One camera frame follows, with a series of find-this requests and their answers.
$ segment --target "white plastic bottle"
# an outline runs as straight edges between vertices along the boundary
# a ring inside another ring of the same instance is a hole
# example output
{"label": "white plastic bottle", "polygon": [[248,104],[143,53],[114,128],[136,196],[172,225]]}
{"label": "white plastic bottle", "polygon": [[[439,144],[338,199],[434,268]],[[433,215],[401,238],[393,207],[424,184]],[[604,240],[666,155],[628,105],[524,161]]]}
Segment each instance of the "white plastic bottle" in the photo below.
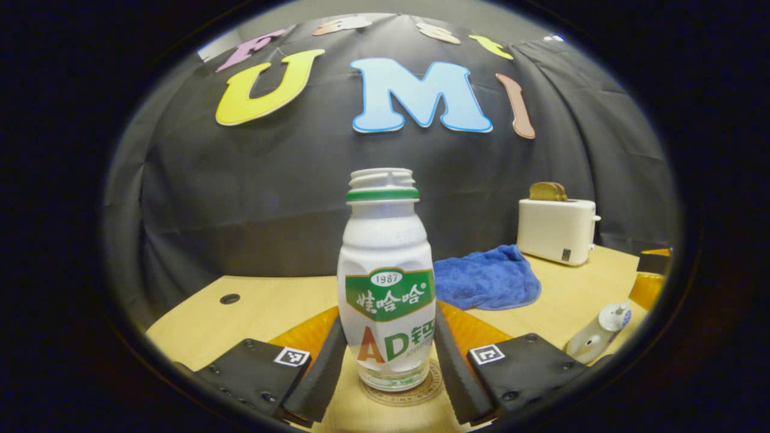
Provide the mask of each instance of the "white plastic bottle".
{"label": "white plastic bottle", "polygon": [[337,289],[340,319],[358,373],[382,391],[416,387],[427,376],[436,289],[430,245],[414,213],[411,170],[350,174]]}
{"label": "white plastic bottle", "polygon": [[630,301],[627,300],[623,304],[609,304],[570,339],[564,351],[575,360],[587,364],[607,350],[630,319]]}

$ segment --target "white toaster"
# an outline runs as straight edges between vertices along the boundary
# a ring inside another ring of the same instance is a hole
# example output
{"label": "white toaster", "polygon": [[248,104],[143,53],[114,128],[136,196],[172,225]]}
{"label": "white toaster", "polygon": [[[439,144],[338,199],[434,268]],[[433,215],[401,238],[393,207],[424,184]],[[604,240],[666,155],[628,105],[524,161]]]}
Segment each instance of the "white toaster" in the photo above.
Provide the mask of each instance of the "white toaster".
{"label": "white toaster", "polygon": [[519,200],[522,253],[578,266],[594,249],[594,226],[601,217],[590,200]]}

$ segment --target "small spray bottle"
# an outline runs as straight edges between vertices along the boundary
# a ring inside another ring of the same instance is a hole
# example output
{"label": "small spray bottle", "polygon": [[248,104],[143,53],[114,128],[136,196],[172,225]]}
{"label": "small spray bottle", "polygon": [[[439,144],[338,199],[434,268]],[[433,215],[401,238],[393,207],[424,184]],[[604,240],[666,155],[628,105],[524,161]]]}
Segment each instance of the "small spray bottle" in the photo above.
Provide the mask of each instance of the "small spray bottle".
{"label": "small spray bottle", "polygon": [[583,364],[596,359],[628,324],[630,306],[631,302],[627,300],[623,304],[609,304],[602,308],[591,323],[572,337],[564,351]]}

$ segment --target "decorative letter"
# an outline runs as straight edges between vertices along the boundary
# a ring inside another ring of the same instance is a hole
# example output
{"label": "decorative letter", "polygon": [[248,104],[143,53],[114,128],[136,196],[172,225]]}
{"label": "decorative letter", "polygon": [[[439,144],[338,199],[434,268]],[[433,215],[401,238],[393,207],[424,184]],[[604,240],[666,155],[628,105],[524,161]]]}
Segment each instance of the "decorative letter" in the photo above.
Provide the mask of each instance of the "decorative letter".
{"label": "decorative letter", "polygon": [[250,41],[244,42],[241,45],[238,45],[238,48],[236,48],[236,51],[230,55],[230,58],[227,59],[227,62],[217,68],[215,72],[224,71],[230,66],[237,65],[238,63],[248,59],[251,57],[252,51],[259,51],[263,46],[267,45],[267,43],[270,42],[272,38],[281,36],[285,31],[286,30],[276,30],[275,32],[261,35],[259,38],[252,39]]}
{"label": "decorative letter", "polygon": [[508,59],[508,60],[513,60],[514,59],[514,57],[512,55],[510,55],[507,52],[501,50],[501,48],[503,48],[503,46],[498,44],[498,43],[496,43],[496,42],[492,42],[491,40],[489,40],[487,38],[484,38],[483,36],[468,35],[468,37],[471,38],[471,39],[476,39],[481,44],[481,46],[483,46],[484,48],[487,49],[487,51],[492,52],[494,54],[497,54],[500,57],[502,57],[503,59]]}
{"label": "decorative letter", "polygon": [[313,60],[323,53],[322,49],[311,49],[284,57],[282,62],[288,65],[278,89],[259,98],[251,99],[249,93],[259,74],[270,67],[269,63],[253,66],[230,77],[227,90],[216,109],[216,121],[225,126],[239,125],[288,104],[305,88]]}
{"label": "decorative letter", "polygon": [[452,36],[452,32],[446,29],[442,29],[441,27],[436,27],[435,25],[424,24],[420,22],[417,23],[417,28],[420,30],[420,33],[425,36],[430,36],[433,39],[438,39],[440,41],[449,42],[450,44],[455,45],[460,44],[460,40]]}
{"label": "decorative letter", "polygon": [[338,32],[340,30],[360,29],[369,24],[371,24],[371,22],[368,22],[363,16],[349,16],[319,25],[318,29],[313,32],[313,36],[328,35],[329,33]]}
{"label": "decorative letter", "polygon": [[361,339],[361,349],[358,351],[358,361],[366,361],[371,357],[373,357],[376,362],[385,364],[383,355],[380,354],[380,349],[377,348],[377,342],[372,335],[372,330],[367,326],[367,329],[363,332],[363,338]]}
{"label": "decorative letter", "polygon": [[359,133],[401,129],[404,118],[393,111],[391,94],[423,128],[433,122],[443,97],[447,107],[441,116],[444,126],[471,133],[492,130],[492,122],[481,112],[470,88],[470,71],[463,66],[434,62],[422,80],[393,59],[354,60],[350,66],[361,71],[363,80],[363,113],[353,119],[353,129]]}
{"label": "decorative letter", "polygon": [[[398,353],[393,352],[393,340],[401,340],[401,350]],[[385,353],[387,354],[387,360],[392,361],[395,357],[402,354],[407,347],[409,347],[409,336],[406,334],[395,334],[390,337],[385,337]]]}
{"label": "decorative letter", "polygon": [[511,101],[511,108],[514,111],[514,131],[525,139],[533,139],[534,128],[529,121],[527,106],[524,104],[524,97],[521,95],[521,86],[503,74],[495,74],[494,76],[503,83],[503,87],[508,93],[508,100]]}

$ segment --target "wooden table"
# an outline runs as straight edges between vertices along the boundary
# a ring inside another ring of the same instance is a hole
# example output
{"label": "wooden table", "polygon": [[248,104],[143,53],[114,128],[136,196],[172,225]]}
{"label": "wooden table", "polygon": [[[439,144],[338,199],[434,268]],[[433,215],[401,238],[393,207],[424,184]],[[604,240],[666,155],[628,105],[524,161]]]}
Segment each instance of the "wooden table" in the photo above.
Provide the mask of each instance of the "wooden table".
{"label": "wooden table", "polygon": [[[596,247],[590,260],[569,267],[527,256],[543,285],[534,303],[512,310],[468,310],[475,317],[517,337],[534,332],[557,347],[599,310],[628,299],[639,258]],[[221,304],[238,294],[234,304]],[[147,337],[172,361],[198,371],[244,338],[268,341],[337,304],[336,277],[262,278],[225,276],[204,287],[161,317]],[[632,317],[605,354],[614,353],[638,328],[646,311],[631,303]],[[436,360],[435,348],[431,357]],[[395,408],[367,398],[358,385],[356,363],[349,351],[340,381],[323,423],[308,431],[470,431],[483,427],[459,425],[442,390],[422,404]]]}

